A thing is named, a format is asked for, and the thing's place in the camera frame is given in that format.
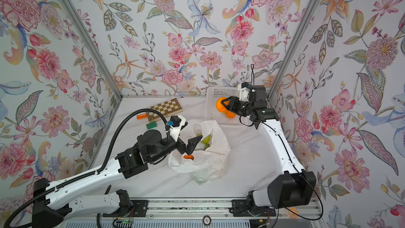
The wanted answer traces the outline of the orange mandarin fruit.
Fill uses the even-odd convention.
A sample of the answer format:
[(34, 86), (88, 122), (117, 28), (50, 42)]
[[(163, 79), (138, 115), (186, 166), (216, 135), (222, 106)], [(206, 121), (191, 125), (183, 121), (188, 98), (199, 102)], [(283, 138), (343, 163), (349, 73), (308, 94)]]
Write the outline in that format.
[(184, 159), (194, 160), (194, 156), (193, 155), (185, 155)]
[(220, 113), (222, 113), (222, 114), (224, 114), (225, 111), (227, 110), (227, 108), (225, 108), (225, 107), (220, 103), (223, 99), (225, 99), (225, 98), (224, 98), (224, 97), (221, 97), (221, 98), (219, 98), (219, 99), (216, 101), (216, 109), (217, 109)]

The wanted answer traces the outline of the white translucent plastic bag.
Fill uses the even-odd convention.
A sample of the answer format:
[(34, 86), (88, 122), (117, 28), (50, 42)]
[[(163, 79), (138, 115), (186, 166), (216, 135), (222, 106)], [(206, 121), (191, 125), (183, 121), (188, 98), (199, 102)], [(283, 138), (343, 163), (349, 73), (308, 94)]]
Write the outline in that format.
[(184, 159), (187, 154), (178, 151), (168, 156), (168, 165), (175, 172), (189, 174), (199, 185), (210, 183), (225, 174), (227, 156), (231, 152), (226, 135), (215, 120), (190, 120), (180, 132), (180, 138), (184, 141), (200, 135), (202, 139), (211, 135), (211, 146), (204, 150), (204, 144), (200, 141), (192, 153), (194, 160)]

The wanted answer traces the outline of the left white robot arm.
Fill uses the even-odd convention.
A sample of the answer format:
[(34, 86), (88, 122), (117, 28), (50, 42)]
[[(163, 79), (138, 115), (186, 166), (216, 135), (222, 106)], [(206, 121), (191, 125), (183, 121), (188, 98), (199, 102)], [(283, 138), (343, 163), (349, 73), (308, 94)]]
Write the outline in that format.
[(173, 151), (191, 155), (202, 136), (184, 143), (179, 137), (163, 138), (157, 130), (149, 130), (138, 136), (135, 145), (114, 159), (105, 168), (96, 167), (90, 176), (80, 174), (62, 183), (44, 180), (35, 186), (34, 195), (42, 189), (52, 189), (33, 204), (32, 227), (53, 228), (64, 220), (89, 214), (124, 216), (134, 209), (126, 190), (117, 190), (104, 195), (88, 195), (89, 192), (114, 182), (129, 179), (156, 164)]

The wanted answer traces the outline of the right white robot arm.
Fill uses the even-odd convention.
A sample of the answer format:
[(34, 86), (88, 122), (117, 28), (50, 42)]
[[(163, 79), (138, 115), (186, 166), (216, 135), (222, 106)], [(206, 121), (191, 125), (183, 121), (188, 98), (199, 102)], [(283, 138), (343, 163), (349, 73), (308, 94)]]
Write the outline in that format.
[(248, 193), (248, 206), (280, 209), (308, 205), (315, 192), (316, 176), (305, 171), (294, 155), (278, 114), (267, 105), (265, 88), (244, 82), (238, 91), (238, 97), (219, 98), (217, 110), (248, 118), (270, 148), (271, 161), (275, 164), (275, 176), (269, 185)]

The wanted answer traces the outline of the green pear fruit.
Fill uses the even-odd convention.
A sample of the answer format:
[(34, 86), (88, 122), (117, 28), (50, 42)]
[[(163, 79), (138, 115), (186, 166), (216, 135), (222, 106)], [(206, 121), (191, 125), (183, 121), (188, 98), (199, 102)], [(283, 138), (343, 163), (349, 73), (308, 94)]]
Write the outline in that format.
[(211, 141), (211, 135), (208, 135), (207, 137), (205, 137), (204, 139), (201, 140), (201, 143), (204, 144), (204, 150), (206, 150), (207, 148), (209, 148), (211, 146), (210, 141)]

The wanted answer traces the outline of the white perforated plastic basket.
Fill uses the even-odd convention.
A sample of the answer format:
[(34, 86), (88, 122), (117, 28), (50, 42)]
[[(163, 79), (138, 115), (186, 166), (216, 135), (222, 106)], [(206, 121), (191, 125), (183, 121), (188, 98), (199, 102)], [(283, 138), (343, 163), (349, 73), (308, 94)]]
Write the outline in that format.
[(205, 119), (216, 120), (220, 126), (235, 128), (241, 127), (243, 124), (250, 125), (252, 122), (248, 117), (241, 117), (239, 115), (228, 117), (224, 105), (220, 102), (223, 99), (235, 96), (238, 100), (248, 101), (248, 89), (236, 87), (209, 87), (206, 92), (206, 105), (205, 105)]

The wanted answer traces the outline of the green toy building brick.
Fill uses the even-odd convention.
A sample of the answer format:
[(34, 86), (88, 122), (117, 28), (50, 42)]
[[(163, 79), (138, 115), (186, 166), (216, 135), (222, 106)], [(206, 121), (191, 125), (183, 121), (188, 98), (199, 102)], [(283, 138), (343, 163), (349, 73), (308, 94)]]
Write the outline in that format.
[(157, 123), (156, 123), (156, 122), (150, 122), (150, 123), (146, 124), (146, 128), (147, 128), (148, 130), (154, 129), (154, 128), (156, 128), (156, 127), (157, 127)]

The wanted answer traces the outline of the orange toy building brick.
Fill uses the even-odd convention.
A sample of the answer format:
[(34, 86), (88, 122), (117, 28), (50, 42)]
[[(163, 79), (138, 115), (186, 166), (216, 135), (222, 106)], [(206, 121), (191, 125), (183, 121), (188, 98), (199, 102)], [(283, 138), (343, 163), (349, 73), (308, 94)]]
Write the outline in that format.
[(142, 119), (146, 119), (146, 118), (147, 118), (147, 114), (146, 114), (146, 113), (138, 114), (138, 115), (137, 115), (137, 119), (138, 119), (138, 120), (142, 120)]

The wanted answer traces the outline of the wooden folding chessboard box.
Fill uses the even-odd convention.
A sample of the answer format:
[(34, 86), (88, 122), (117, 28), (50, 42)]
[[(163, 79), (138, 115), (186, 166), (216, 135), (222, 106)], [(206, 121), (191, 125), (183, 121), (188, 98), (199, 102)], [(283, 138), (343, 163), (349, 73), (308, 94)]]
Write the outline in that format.
[[(183, 111), (182, 106), (180, 105), (177, 98), (155, 104), (151, 106), (150, 109), (158, 111), (165, 118), (180, 114)], [(147, 118), (149, 122), (156, 122), (161, 120), (161, 118), (158, 115), (151, 112), (147, 112)]]

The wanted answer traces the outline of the aluminium back bottom rail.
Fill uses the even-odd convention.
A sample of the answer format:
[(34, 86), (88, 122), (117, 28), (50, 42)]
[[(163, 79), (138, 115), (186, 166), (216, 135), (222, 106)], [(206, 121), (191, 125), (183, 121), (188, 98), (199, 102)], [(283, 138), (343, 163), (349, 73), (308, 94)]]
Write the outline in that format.
[(203, 95), (123, 95), (122, 99), (127, 98), (207, 98), (206, 94)]

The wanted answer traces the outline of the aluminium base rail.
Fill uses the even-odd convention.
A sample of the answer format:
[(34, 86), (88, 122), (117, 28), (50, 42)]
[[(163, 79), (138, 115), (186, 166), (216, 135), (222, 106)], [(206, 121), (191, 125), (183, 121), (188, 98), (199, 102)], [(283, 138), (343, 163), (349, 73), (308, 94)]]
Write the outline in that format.
[(285, 209), (247, 210), (242, 198), (134, 198), (135, 209), (124, 217), (79, 216), (62, 228), (323, 228), (320, 206), (311, 200), (297, 207), (295, 217)]

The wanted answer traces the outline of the aluminium corner post right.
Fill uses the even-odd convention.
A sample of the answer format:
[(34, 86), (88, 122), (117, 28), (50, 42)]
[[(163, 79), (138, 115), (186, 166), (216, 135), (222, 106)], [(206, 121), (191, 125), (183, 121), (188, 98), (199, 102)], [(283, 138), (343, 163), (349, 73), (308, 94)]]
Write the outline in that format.
[(276, 91), (283, 79), (284, 73), (289, 66), (292, 57), (298, 48), (298, 46), (301, 43), (301, 40), (307, 30), (307, 28), (310, 25), (311, 19), (314, 16), (314, 13), (316, 11), (316, 8), (318, 7), (320, 3), (320, 0), (309, 0), (309, 3), (307, 5), (306, 13), (302, 16), (301, 21), (299, 22), (299, 25), (297, 26), (296, 32), (292, 36), (292, 41), (289, 46), (289, 48), (286, 51), (285, 57), (282, 60), (281, 66), (278, 69), (278, 72), (275, 76), (273, 85), (270, 89), (268, 99), (269, 101), (276, 96)]

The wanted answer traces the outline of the aluminium corner post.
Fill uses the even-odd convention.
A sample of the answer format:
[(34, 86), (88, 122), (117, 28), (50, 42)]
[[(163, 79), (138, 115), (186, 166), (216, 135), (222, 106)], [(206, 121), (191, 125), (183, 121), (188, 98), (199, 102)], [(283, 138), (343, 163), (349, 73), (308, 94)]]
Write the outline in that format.
[(74, 7), (71, 0), (60, 0), (60, 1), (61, 1), (61, 5), (63, 6), (63, 8), (67, 11), (68, 17), (73, 22), (73, 25), (77, 28), (78, 34), (80, 35), (83, 44), (90, 51), (90, 54), (92, 55), (93, 59), (95, 60), (96, 65), (99, 67), (100, 72), (105, 77), (105, 80), (106, 80), (110, 90), (118, 98), (118, 100), (121, 101), (123, 98), (122, 92), (117, 87), (117, 85), (112, 77), (112, 74), (108, 71), (107, 66), (102, 58), (102, 55), (100, 54), (95, 43), (93, 42), (92, 38), (90, 37), (90, 35), (86, 29), (86, 25), (82, 22), (79, 14), (77, 12), (77, 9)]
[(310, 25), (311, 19), (314, 16), (314, 13), (316, 11), (316, 8), (318, 7), (320, 3), (320, 0), (309, 0), (309, 3), (307, 5), (306, 13), (302, 16), (301, 21), (299, 22), (299, 25), (297, 26), (296, 32), (292, 36), (292, 41), (289, 46), (289, 48), (286, 51), (285, 57), (282, 60), (281, 66), (278, 69), (278, 72), (275, 76), (273, 85), (270, 89), (268, 99), (269, 101), (276, 96), (276, 91), (283, 79), (284, 73), (289, 66), (292, 57), (298, 48), (298, 46), (301, 43), (301, 40), (307, 30), (307, 28)]

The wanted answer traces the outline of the aluminium corner post left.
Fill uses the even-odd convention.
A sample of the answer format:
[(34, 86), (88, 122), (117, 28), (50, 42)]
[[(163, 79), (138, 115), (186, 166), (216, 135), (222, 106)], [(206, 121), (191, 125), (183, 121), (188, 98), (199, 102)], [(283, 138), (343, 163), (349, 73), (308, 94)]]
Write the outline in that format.
[(106, 80), (110, 90), (118, 98), (118, 100), (121, 101), (123, 98), (122, 92), (117, 87), (117, 85), (112, 77), (112, 74), (108, 71), (107, 66), (102, 58), (102, 55), (100, 54), (95, 43), (93, 42), (92, 38), (90, 37), (90, 35), (86, 29), (86, 25), (82, 22), (79, 14), (77, 12), (77, 9), (74, 7), (71, 0), (60, 0), (60, 1), (61, 1), (61, 5), (63, 6), (63, 8), (67, 11), (68, 17), (73, 22), (73, 25), (77, 28), (78, 34), (80, 35), (83, 44), (90, 51), (90, 54), (92, 55), (93, 59), (95, 60), (96, 65), (99, 67), (100, 72), (105, 77), (105, 80)]

